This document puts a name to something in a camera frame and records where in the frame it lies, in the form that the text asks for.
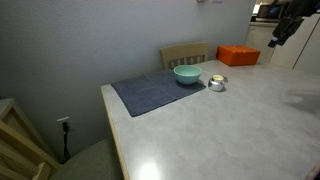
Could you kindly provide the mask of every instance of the bowl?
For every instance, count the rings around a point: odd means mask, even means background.
[[[192,65],[180,65],[173,69],[176,80],[184,85],[191,85],[198,81],[202,70]]]

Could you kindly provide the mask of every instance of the power cord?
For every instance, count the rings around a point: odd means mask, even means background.
[[[65,162],[67,162],[71,158],[68,151],[68,146],[67,146],[69,126],[67,122],[63,122],[62,126],[63,126],[63,139],[64,139],[64,157],[66,158]]]

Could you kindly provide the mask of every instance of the wooden chair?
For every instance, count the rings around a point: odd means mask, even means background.
[[[0,100],[0,179],[123,179],[115,148],[100,141],[58,163],[13,99]]]
[[[160,49],[160,55],[165,69],[173,69],[183,64],[197,64],[208,60],[208,44],[196,42],[168,46]]]
[[[48,179],[60,168],[48,153],[51,151],[14,100],[1,101],[0,179]]]

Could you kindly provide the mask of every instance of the orange box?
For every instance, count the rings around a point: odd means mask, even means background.
[[[228,66],[245,66],[257,63],[260,51],[246,46],[218,46],[217,58]]]

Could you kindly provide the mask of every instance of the placemat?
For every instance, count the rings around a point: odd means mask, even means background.
[[[199,82],[182,85],[176,81],[172,70],[119,81],[112,83],[111,86],[132,117],[189,96],[206,87]]]

